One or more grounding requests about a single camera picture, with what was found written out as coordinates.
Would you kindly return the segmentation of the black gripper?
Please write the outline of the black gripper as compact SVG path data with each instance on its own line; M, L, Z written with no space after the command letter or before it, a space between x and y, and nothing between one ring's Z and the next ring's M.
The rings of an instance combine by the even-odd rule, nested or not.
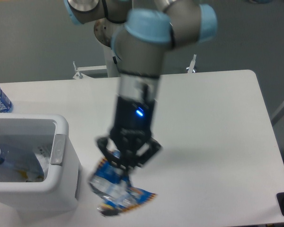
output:
M128 169L122 158L131 159L130 168L143 167L162 148L157 140L151 138L151 121L155 104L155 100L141 103L119 96L114 124L110 131L110 139L119 151L107 149L108 137L96 139L99 150L112 167L121 171L121 176L128 176ZM145 143L148 148L142 154L137 154Z

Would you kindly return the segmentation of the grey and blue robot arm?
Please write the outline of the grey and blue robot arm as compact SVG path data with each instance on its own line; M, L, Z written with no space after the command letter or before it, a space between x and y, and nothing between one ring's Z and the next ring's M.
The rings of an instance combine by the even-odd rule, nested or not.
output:
M75 24L101 19L116 25L109 36L120 77L115 119L97 146L113 167L129 175L161 148L151 121L167 51L207 41L217 33L217 16L192 0L157 0L156 9L135 8L131 0L67 0Z

